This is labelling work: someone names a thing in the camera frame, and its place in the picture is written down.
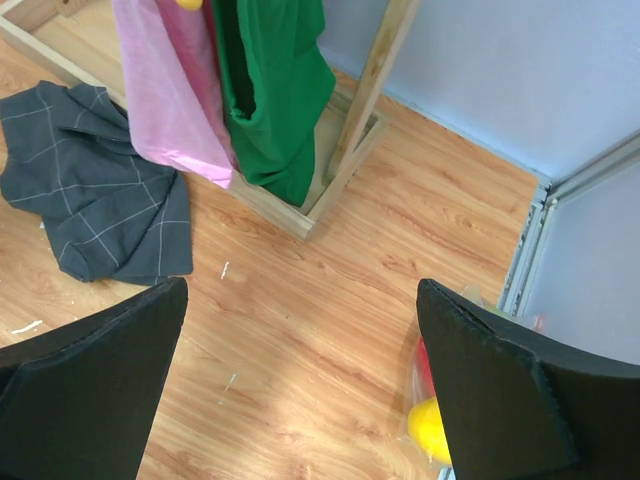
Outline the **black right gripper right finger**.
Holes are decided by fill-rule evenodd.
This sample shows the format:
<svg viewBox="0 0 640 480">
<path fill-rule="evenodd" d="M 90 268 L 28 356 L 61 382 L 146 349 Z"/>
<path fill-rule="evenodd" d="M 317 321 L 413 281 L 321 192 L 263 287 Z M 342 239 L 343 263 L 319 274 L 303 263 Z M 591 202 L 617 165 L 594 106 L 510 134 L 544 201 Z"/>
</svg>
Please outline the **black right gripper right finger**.
<svg viewBox="0 0 640 480">
<path fill-rule="evenodd" d="M 417 317 L 459 479 L 635 479 L 639 369 L 550 339 L 432 279 Z"/>
</svg>

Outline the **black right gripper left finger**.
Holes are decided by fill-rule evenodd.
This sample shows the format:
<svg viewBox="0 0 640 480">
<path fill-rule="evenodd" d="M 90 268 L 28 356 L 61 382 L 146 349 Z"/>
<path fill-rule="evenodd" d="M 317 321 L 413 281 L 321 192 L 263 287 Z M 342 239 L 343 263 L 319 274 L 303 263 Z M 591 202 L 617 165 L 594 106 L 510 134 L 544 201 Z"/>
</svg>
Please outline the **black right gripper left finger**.
<svg viewBox="0 0 640 480">
<path fill-rule="evenodd" d="M 136 478 L 187 303 L 172 278 L 2 348 L 2 478 Z"/>
</svg>

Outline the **clear zip top bag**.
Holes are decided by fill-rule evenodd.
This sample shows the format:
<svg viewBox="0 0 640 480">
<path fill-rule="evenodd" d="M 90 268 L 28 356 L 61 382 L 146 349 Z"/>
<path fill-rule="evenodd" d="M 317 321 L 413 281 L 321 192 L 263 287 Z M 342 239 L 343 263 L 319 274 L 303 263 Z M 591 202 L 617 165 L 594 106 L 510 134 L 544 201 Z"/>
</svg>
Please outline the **clear zip top bag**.
<svg viewBox="0 0 640 480">
<path fill-rule="evenodd" d="M 438 479 L 455 479 L 454 470 L 444 454 L 444 428 L 436 405 L 434 382 L 420 328 L 417 328 L 407 368 L 403 415 L 399 440 L 410 445 L 412 455 L 436 471 Z"/>
</svg>

